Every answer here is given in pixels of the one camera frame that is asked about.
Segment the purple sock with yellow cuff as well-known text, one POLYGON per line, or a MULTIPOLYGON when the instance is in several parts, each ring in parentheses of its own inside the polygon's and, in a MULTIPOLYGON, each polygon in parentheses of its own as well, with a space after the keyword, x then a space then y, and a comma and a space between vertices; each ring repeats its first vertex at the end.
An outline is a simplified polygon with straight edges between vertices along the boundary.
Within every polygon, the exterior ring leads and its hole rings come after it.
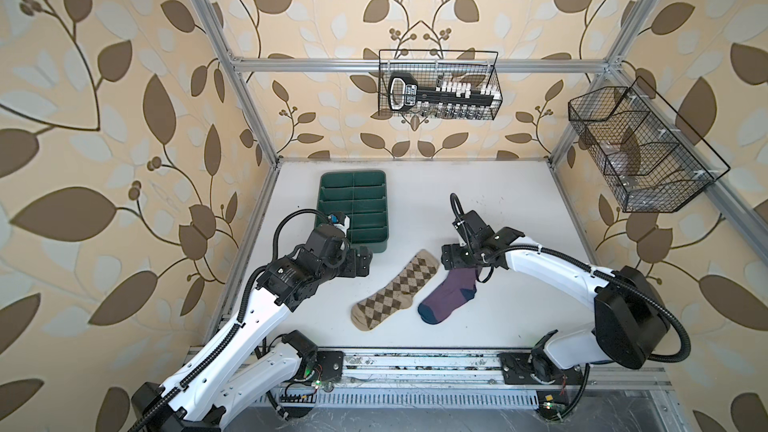
POLYGON ((477 288, 476 268, 456 268, 419 305, 421 320, 429 325, 445 321, 455 310, 473 300, 477 288))

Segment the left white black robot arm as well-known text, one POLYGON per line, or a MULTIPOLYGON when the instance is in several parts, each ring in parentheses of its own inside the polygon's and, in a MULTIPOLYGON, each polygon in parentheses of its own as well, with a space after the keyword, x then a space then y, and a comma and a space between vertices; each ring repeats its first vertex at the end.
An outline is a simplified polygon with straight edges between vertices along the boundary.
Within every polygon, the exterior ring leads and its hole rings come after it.
POLYGON ((246 360, 320 285, 368 275, 372 254, 352 247, 350 225, 342 213, 323 216, 304 243, 257 268, 225 326, 165 381, 146 382, 134 393, 132 430, 221 431, 273 388, 302 381, 315 367, 317 346, 298 331, 252 364, 246 360))

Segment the green plastic divided tray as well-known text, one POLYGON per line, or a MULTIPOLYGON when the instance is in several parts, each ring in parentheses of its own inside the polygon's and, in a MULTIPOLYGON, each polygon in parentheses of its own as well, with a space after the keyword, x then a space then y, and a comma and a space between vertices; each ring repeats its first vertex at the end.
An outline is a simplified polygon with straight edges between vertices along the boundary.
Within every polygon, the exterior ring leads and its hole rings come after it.
POLYGON ((389 214, 384 171, 369 169, 323 174, 317 209, 326 215, 340 212, 350 219, 347 234, 352 246, 367 247, 373 254, 386 251, 389 214))

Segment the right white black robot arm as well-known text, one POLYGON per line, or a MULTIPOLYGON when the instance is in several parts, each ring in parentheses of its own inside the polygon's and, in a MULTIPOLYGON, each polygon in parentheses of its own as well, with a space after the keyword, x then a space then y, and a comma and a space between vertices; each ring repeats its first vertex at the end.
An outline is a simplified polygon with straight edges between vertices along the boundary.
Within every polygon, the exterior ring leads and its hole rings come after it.
POLYGON ((460 240, 443 246, 444 266, 523 275, 531 280, 535 299, 543 301, 528 300, 534 311, 575 313, 529 349, 523 368, 536 381, 552 383, 576 367, 616 364, 638 370, 648 362, 689 358, 687 329, 639 270, 587 263, 512 227, 495 230, 458 202, 452 213, 460 240))

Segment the beige brown argyle sock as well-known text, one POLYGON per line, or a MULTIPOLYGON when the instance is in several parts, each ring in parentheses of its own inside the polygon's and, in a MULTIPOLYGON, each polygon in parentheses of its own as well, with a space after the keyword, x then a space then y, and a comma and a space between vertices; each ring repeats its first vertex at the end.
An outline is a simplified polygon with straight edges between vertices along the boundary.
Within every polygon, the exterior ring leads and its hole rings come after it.
POLYGON ((385 287, 352 307, 352 324, 360 331, 372 331, 393 314, 410 308, 414 297, 437 274, 439 267, 435 256, 420 250, 385 287))

